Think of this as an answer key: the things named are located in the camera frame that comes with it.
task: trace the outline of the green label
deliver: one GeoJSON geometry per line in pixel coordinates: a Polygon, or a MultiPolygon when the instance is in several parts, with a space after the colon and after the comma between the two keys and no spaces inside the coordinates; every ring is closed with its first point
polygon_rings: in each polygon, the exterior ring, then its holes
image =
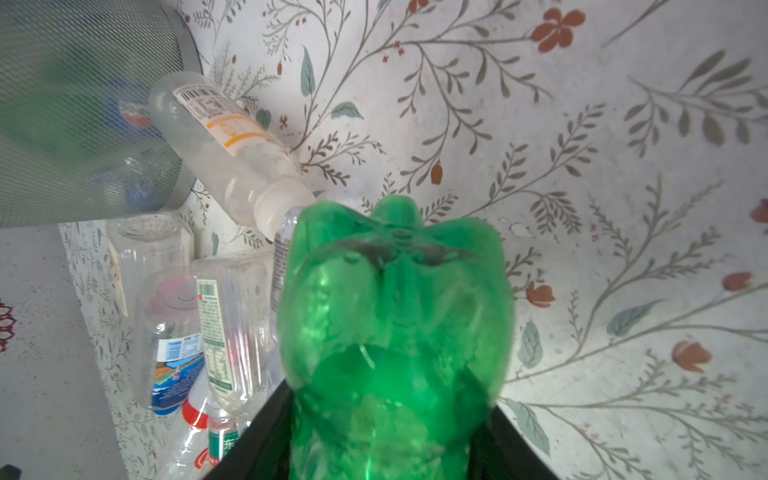
{"type": "Polygon", "coordinates": [[[216,460],[221,460],[232,449],[239,436],[238,432],[208,432],[208,452],[210,456],[216,460]]]}
{"type": "Polygon", "coordinates": [[[234,390],[232,365],[221,322],[221,305],[219,304],[216,280],[198,280],[197,293],[200,328],[203,333],[205,363],[208,368],[210,386],[227,396],[234,390]]]}

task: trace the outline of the clear plastic bottle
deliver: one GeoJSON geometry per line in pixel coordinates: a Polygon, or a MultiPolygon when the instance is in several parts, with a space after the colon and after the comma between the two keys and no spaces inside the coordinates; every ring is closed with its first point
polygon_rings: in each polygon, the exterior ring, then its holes
{"type": "Polygon", "coordinates": [[[211,402],[205,369],[197,376],[181,410],[175,413],[168,432],[164,462],[155,480],[192,480],[203,478],[208,461],[208,413],[219,409],[211,402]]]}
{"type": "Polygon", "coordinates": [[[165,140],[240,225],[272,240],[291,207],[315,203],[284,146],[203,75],[162,77],[149,109],[165,140]]]}
{"type": "Polygon", "coordinates": [[[240,438],[238,421],[224,409],[212,409],[208,415],[208,456],[211,465],[218,465],[240,438]]]}
{"type": "Polygon", "coordinates": [[[195,260],[200,326],[210,391],[238,418],[252,419],[266,402],[272,249],[195,260]]]}
{"type": "Polygon", "coordinates": [[[277,389],[283,381],[283,364],[280,361],[277,342],[277,310],[280,299],[283,297],[283,285],[286,279],[286,265],[288,264],[288,250],[293,238],[293,231],[299,221],[299,215],[304,207],[293,207],[283,218],[283,224],[275,235],[275,256],[273,259],[272,291],[270,292],[270,335],[276,352],[270,355],[266,365],[266,393],[268,396],[277,389]]]}
{"type": "Polygon", "coordinates": [[[150,276],[139,290],[135,318],[131,387],[140,406],[167,415],[187,398],[205,364],[189,267],[150,276]]]}
{"type": "Polygon", "coordinates": [[[109,220],[107,239],[116,300],[122,314],[129,317],[147,277],[189,265],[194,255],[189,227],[170,212],[109,220]]]}

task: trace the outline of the orange label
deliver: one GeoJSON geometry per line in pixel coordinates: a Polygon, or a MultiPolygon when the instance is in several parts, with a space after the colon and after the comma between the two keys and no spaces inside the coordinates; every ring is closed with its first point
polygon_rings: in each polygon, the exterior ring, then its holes
{"type": "Polygon", "coordinates": [[[261,125],[215,87],[184,85],[174,90],[174,96],[232,156],[250,145],[270,141],[261,125]]]}

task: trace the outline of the barcode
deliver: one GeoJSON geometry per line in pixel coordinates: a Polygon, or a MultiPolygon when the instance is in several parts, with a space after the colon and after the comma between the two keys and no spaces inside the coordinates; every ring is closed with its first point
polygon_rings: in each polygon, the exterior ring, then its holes
{"type": "Polygon", "coordinates": [[[216,88],[209,88],[203,86],[196,86],[193,88],[184,89],[179,92],[179,95],[186,101],[193,98],[204,97],[206,95],[213,95],[214,97],[220,97],[221,93],[216,88]]]}
{"type": "Polygon", "coordinates": [[[213,285],[206,285],[205,283],[202,283],[201,285],[198,285],[197,288],[200,289],[200,295],[216,295],[213,285]]]}
{"type": "Polygon", "coordinates": [[[181,356],[181,342],[168,342],[167,350],[165,351],[165,361],[173,362],[179,360],[181,356]]]}

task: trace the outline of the floral wallpaper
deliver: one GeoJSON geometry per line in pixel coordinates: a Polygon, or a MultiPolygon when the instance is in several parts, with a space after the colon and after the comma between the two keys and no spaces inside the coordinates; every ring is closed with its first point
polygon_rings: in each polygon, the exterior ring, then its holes
{"type": "MultiPolygon", "coordinates": [[[[206,75],[320,199],[408,194],[503,239],[499,400],[570,480],[768,476],[768,4],[183,0],[206,75]]],[[[263,248],[197,182],[197,255],[263,248]]],[[[121,370],[103,223],[61,227],[131,478],[163,421],[121,370]]]]}

